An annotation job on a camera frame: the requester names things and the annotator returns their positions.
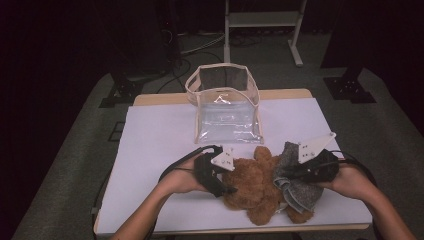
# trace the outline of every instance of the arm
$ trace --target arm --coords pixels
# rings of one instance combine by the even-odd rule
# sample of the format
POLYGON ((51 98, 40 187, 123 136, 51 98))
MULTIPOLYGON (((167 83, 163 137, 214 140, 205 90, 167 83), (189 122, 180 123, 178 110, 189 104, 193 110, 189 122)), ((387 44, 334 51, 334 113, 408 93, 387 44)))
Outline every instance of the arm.
MULTIPOLYGON (((187 160, 178 167, 192 169, 194 159, 187 160)), ((159 215, 162 206, 173 193, 186 193, 193 190, 206 191, 189 171, 174 170, 168 173, 146 197, 135 212, 122 224, 111 239, 144 239, 159 215)))
POLYGON ((332 182, 318 185, 363 201, 384 239, 416 239, 390 200, 356 167, 341 164, 339 174, 332 182))

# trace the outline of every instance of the gray carpet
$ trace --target gray carpet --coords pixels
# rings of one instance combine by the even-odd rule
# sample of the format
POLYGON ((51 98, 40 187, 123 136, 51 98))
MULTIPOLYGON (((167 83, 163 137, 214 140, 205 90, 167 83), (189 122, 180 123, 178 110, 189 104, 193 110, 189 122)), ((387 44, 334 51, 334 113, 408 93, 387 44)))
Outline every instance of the gray carpet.
MULTIPOLYGON (((340 148, 366 164, 380 188, 392 200, 407 225, 418 237, 424 236, 424 139, 390 96, 384 82, 364 70, 359 81, 377 103, 352 104, 335 101, 324 77, 341 76, 345 69, 320 69, 330 35, 301 34, 298 49, 304 66, 297 68, 287 46, 288 35, 254 38, 260 43, 231 48, 232 62, 246 65, 259 89, 307 88, 318 103, 330 128, 337 133, 340 148)), ((181 37, 185 50, 210 41, 207 37, 181 37)), ((222 46, 210 52, 223 59, 222 46)), ((175 74, 189 71, 185 82, 198 65, 217 63, 218 58, 199 53, 185 57, 175 74)), ((145 84, 143 93, 156 93, 172 74, 145 84)), ((90 211, 99 189, 113 166, 118 142, 108 138, 119 121, 125 121, 129 104, 99 108, 113 81, 110 75, 99 80, 69 132, 30 209, 13 239, 93 239, 90 211)), ((181 92, 173 81, 161 93, 181 92)), ((309 239, 375 239, 372 229, 351 231, 302 232, 309 239)), ((177 239, 230 239, 228 235, 178 236, 177 239)), ((242 239, 290 239, 287 234, 245 234, 242 239)))

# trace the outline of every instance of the dark background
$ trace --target dark background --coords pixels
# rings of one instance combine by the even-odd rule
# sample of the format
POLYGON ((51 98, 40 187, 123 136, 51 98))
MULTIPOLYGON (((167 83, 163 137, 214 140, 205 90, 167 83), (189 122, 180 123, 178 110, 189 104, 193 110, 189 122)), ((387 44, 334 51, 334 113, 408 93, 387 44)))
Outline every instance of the dark background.
MULTIPOLYGON (((282 2, 232 0, 231 6, 297 8, 297 1, 282 2)), ((97 81, 112 71, 168 71, 178 49, 164 44, 160 30, 222 31, 223 7, 223 0, 0 2, 1 239, 12 236, 97 81)), ((346 67, 363 53, 364 66, 423 133, 420 10, 417 0, 309 0, 302 31, 334 29, 323 67, 346 67)))

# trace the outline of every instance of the clear plastic bag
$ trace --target clear plastic bag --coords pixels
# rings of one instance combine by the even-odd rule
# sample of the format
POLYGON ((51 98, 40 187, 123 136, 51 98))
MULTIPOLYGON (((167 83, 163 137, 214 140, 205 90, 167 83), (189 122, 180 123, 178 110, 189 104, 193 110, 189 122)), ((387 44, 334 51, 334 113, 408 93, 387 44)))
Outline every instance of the clear plastic bag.
POLYGON ((263 143, 259 92, 247 67, 200 66, 185 87, 197 106, 195 143, 263 143))

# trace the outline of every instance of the plush toy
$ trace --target plush toy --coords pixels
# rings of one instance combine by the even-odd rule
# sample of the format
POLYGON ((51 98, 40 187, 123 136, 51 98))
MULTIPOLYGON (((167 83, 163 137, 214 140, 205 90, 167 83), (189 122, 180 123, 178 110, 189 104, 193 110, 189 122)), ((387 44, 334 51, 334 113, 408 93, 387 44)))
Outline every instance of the plush toy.
MULTIPOLYGON (((235 159, 235 170, 222 175, 222 182, 237 188, 237 192, 224 194, 224 203, 230 209, 245 209, 250 221, 256 225, 267 224, 281 205, 285 204, 283 194, 273 183, 274 169, 281 156, 272 156, 270 150, 258 146, 254 159, 235 159)), ((285 208, 293 223, 304 223, 313 212, 302 213, 292 207, 285 208)))

